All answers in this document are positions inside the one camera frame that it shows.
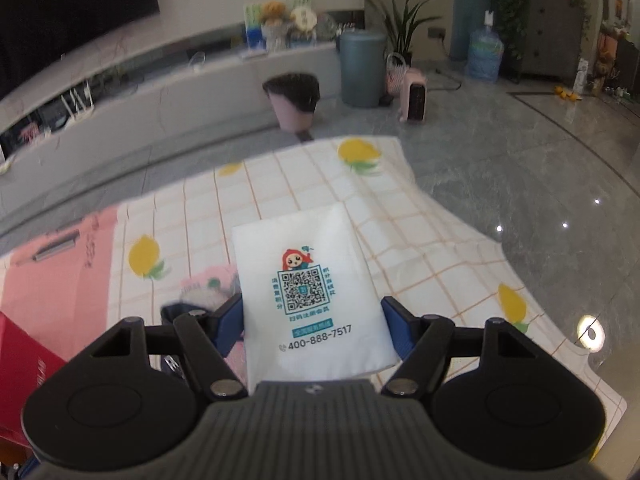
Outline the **navy fabric item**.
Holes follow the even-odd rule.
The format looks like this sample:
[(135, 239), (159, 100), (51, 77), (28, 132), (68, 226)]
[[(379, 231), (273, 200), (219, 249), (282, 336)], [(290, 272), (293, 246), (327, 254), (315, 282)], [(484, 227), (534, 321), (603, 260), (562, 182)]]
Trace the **navy fabric item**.
[(160, 309), (163, 325), (171, 325), (183, 314), (198, 318), (198, 325), (223, 358), (228, 356), (240, 336), (244, 337), (243, 301), (240, 293), (232, 296), (215, 312), (181, 301), (166, 304)]

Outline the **pink cloth item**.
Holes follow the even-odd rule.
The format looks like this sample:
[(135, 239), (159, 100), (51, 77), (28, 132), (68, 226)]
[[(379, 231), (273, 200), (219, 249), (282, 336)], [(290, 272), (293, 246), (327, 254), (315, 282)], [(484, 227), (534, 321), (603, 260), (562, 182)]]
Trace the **pink cloth item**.
[[(179, 300), (185, 304), (215, 312), (240, 291), (240, 281), (234, 264), (210, 266), (201, 273), (194, 274), (182, 281)], [(246, 356), (243, 335), (240, 336), (224, 359), (242, 384), (246, 386)]]

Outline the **white tissue pack QR code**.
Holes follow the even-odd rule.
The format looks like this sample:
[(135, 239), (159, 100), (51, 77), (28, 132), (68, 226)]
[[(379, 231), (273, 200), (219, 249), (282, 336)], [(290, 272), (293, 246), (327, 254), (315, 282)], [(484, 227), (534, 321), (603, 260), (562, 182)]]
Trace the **white tissue pack QR code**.
[(398, 361), (343, 204), (236, 226), (248, 388), (367, 378)]

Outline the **lemon print checkered tablecloth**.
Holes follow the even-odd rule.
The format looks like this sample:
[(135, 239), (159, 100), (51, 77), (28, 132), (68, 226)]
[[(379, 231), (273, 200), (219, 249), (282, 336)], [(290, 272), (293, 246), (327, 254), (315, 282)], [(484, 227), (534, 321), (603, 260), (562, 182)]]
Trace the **lemon print checkered tablecloth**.
[(344, 205), (378, 299), (462, 327), (505, 318), (571, 370), (601, 400), (606, 432), (626, 401), (589, 366), (600, 327), (570, 339), (506, 261), (500, 245), (458, 219), (414, 183), (397, 140), (338, 138), (232, 162), (120, 205), (114, 229), (107, 325), (146, 322), (179, 301), (183, 280), (235, 264), (236, 226)]

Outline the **pink restaurant mat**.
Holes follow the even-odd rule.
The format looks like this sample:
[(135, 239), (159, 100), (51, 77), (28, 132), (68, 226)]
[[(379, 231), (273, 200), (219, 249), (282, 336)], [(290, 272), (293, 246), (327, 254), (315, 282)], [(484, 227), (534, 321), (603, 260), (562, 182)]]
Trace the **pink restaurant mat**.
[(1, 311), (66, 361), (106, 329), (116, 223), (110, 207), (1, 258)]

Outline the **red box lid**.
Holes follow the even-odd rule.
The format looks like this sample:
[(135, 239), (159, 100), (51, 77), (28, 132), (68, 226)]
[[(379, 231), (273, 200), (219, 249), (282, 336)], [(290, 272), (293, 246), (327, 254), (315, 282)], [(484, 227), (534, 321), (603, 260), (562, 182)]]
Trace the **red box lid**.
[(1, 461), (20, 462), (29, 444), (22, 429), (22, 409), (28, 397), (65, 361), (35, 341), (5, 314), (0, 321)]

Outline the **pink small heater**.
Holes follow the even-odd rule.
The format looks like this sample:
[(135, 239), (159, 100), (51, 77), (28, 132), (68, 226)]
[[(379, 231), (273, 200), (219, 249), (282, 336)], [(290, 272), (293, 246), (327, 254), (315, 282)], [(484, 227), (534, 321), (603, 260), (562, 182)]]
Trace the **pink small heater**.
[(409, 68), (400, 86), (400, 122), (425, 122), (427, 78), (420, 70)]

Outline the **pink bin with black bag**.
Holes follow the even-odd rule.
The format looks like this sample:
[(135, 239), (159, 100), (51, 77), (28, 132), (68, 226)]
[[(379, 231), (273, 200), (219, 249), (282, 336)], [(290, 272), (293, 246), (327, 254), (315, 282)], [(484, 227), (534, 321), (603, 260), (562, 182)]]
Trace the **pink bin with black bag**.
[(262, 90), (268, 96), (283, 131), (297, 134), (311, 128), (321, 98), (316, 76), (310, 73), (285, 73), (266, 80)]

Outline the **white marble TV bench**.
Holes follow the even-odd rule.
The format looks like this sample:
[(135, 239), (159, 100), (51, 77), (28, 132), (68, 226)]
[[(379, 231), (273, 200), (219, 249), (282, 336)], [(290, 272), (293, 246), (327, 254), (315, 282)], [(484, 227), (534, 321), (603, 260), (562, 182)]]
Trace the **white marble TV bench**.
[(217, 58), (144, 84), (124, 98), (32, 148), (24, 148), (1, 177), (1, 213), (13, 214), (73, 178), (183, 133), (272, 112), (262, 84), (285, 73), (310, 73), (322, 96), (341, 91), (332, 42), (249, 58)]

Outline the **white wifi router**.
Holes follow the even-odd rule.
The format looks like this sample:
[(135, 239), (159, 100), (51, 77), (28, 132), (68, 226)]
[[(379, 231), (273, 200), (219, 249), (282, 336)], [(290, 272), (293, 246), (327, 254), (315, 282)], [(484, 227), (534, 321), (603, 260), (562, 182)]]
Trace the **white wifi router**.
[(96, 108), (88, 80), (61, 94), (60, 100), (66, 109), (69, 124), (89, 118)]

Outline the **grey-blue tall trash can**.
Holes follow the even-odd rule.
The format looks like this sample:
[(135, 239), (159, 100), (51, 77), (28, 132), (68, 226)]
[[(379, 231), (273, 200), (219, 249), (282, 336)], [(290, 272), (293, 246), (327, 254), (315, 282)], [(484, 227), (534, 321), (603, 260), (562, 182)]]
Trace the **grey-blue tall trash can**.
[(346, 30), (336, 40), (341, 65), (341, 97), (349, 106), (375, 108), (385, 94), (387, 38), (375, 30)]

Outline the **blue water jug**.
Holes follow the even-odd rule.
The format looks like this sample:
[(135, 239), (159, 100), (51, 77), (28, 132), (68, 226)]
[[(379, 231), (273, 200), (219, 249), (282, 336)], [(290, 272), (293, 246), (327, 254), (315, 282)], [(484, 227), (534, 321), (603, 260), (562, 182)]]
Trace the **blue water jug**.
[(486, 11), (483, 26), (470, 37), (466, 74), (473, 79), (496, 82), (503, 51), (503, 42), (494, 31), (494, 14)]

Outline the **green potted floor plant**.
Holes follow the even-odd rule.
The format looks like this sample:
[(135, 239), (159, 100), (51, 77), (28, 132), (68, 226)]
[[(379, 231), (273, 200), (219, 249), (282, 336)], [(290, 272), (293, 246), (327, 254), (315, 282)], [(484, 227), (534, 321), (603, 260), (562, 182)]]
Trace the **green potted floor plant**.
[(399, 56), (407, 65), (413, 61), (413, 37), (425, 24), (440, 20), (440, 15), (421, 16), (420, 12), (435, 0), (404, 0), (402, 6), (397, 0), (363, 0), (381, 21), (387, 37), (390, 53)]

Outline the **teddy bear gift basket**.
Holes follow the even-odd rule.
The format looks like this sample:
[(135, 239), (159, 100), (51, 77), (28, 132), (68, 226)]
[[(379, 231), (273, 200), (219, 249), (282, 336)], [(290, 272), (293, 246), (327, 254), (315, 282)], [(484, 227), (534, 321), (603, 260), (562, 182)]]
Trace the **teddy bear gift basket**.
[(280, 52), (318, 41), (312, 0), (269, 0), (244, 6), (245, 43), (251, 51)]

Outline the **grey drawer cabinet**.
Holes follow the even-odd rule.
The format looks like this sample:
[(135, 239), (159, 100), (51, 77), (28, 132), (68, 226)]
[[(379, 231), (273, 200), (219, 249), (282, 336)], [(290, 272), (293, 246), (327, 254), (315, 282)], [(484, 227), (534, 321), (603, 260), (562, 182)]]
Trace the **grey drawer cabinet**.
[(573, 79), (580, 58), (585, 12), (572, 0), (527, 0), (518, 72)]

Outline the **black wall television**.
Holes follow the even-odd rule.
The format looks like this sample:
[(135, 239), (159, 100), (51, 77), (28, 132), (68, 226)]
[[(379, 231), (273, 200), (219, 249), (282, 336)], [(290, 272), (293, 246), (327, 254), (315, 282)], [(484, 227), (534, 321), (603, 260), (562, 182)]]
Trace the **black wall television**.
[(62, 56), (139, 18), (157, 0), (1, 0), (1, 94)]

